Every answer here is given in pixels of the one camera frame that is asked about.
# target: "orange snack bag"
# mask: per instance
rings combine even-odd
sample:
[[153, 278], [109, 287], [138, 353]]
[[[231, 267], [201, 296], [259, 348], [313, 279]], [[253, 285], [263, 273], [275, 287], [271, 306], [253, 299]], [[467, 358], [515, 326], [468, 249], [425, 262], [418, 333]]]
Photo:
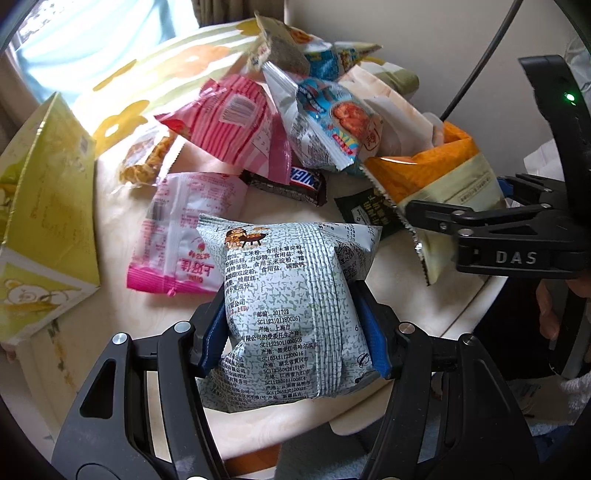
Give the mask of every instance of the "orange snack bag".
[[454, 255], [451, 237], [415, 230], [404, 219], [411, 200], [467, 206], [475, 211], [505, 206], [496, 175], [470, 135], [444, 123], [444, 144], [412, 157], [371, 157], [365, 174], [392, 201], [405, 226], [413, 233], [415, 250], [433, 284]]

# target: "black cable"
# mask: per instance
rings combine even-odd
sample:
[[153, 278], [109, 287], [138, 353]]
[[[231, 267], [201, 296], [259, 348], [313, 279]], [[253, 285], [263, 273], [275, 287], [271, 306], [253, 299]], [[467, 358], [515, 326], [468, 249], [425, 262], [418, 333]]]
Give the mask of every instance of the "black cable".
[[480, 72], [485, 67], [485, 65], [490, 60], [490, 58], [492, 57], [492, 54], [495, 52], [496, 48], [499, 46], [499, 43], [501, 43], [501, 40], [505, 36], [505, 33], [507, 33], [507, 30], [509, 29], [509, 26], [513, 22], [513, 19], [515, 18], [515, 16], [517, 15], [517, 12], [518, 12], [522, 3], [523, 3], [523, 0], [514, 0], [513, 1], [513, 4], [511, 5], [509, 11], [507, 12], [507, 16], [503, 20], [503, 23], [499, 27], [499, 30], [496, 32], [490, 45], [488, 45], [488, 48], [484, 52], [484, 55], [478, 61], [478, 63], [476, 64], [476, 67], [474, 67], [474, 70], [472, 70], [472, 73], [467, 78], [467, 80], [464, 82], [464, 85], [462, 85], [462, 88], [460, 88], [460, 91], [456, 94], [456, 96], [454, 97], [452, 102], [447, 106], [447, 108], [443, 112], [443, 114], [441, 116], [442, 121], [445, 121], [447, 119], [447, 117], [451, 114], [451, 112], [453, 112], [454, 108], [457, 106], [458, 103], [460, 103], [460, 100], [462, 100], [462, 98], [464, 97], [464, 95], [466, 94], [468, 89], [472, 86], [472, 83], [474, 83], [474, 80], [476, 80], [476, 78], [480, 75]]

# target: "beige tabletop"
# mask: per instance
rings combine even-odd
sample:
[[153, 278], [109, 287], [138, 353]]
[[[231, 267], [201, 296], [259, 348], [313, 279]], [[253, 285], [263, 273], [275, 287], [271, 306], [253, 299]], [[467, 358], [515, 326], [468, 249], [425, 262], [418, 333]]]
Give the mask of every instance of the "beige tabletop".
[[[54, 437], [77, 390], [115, 333], [127, 332], [132, 338], [157, 335], [175, 322], [187, 320], [199, 304], [212, 298], [196, 294], [171, 298], [125, 287], [127, 266], [154, 192], [151, 187], [114, 191], [116, 168], [129, 147], [128, 141], [102, 155], [96, 166], [95, 229], [101, 288], [17, 349], [33, 397]], [[185, 148], [191, 152], [196, 147], [189, 144]], [[214, 163], [208, 168], [215, 168]], [[329, 175], [329, 201], [320, 208], [249, 189], [239, 219], [253, 223], [342, 221], [332, 198], [369, 186], [365, 179]], [[410, 234], [401, 231], [380, 243], [367, 283], [376, 299], [392, 306], [400, 320], [416, 323], [430, 335], [441, 336], [468, 306], [476, 303], [485, 312], [494, 299], [494, 295], [484, 295], [482, 301], [477, 297], [484, 278], [461, 274], [450, 267], [434, 286], [427, 287]], [[460, 329], [468, 331], [472, 327]], [[384, 381], [377, 381], [362, 391], [337, 398], [301, 400], [241, 413], [206, 414], [217, 448], [227, 459], [280, 443], [323, 424], [384, 385]], [[155, 423], [152, 432], [155, 448], [165, 458], [159, 402], [156, 376], [150, 375], [149, 404]]]

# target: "yellow cardboard box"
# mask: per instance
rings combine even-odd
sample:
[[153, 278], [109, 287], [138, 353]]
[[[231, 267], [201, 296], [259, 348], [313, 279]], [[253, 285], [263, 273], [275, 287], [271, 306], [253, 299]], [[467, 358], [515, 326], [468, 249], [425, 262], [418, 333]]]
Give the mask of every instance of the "yellow cardboard box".
[[99, 287], [95, 142], [58, 93], [0, 157], [0, 342], [31, 336]]

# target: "black snack bag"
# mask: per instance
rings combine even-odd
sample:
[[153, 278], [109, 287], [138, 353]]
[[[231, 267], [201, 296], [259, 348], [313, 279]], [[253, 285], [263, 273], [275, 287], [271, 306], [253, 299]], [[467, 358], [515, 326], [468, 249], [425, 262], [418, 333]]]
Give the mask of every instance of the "black snack bag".
[[404, 228], [394, 207], [377, 189], [367, 189], [348, 197], [337, 198], [335, 203], [345, 222], [381, 226], [380, 239]]
[[326, 203], [326, 179], [321, 172], [309, 168], [292, 167], [290, 184], [283, 185], [244, 170], [241, 180], [265, 192], [276, 193], [301, 202], [310, 202], [318, 207]]

